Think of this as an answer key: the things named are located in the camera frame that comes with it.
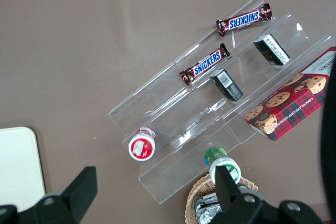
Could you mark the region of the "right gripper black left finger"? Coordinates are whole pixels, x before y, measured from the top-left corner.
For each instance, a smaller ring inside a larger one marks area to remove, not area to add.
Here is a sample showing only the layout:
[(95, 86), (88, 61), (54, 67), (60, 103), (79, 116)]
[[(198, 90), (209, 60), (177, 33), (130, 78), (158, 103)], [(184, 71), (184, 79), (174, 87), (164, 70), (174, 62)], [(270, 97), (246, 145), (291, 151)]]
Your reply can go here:
[(95, 166), (85, 167), (63, 191), (63, 199), (75, 223), (80, 223), (98, 192)]

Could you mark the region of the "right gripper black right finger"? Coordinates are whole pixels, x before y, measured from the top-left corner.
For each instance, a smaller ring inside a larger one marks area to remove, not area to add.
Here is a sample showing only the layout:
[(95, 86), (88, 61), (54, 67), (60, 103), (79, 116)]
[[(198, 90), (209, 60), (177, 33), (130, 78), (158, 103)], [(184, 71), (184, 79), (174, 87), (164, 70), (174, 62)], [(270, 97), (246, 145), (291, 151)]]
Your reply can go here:
[(226, 212), (241, 193), (225, 166), (216, 166), (215, 186), (222, 212)]

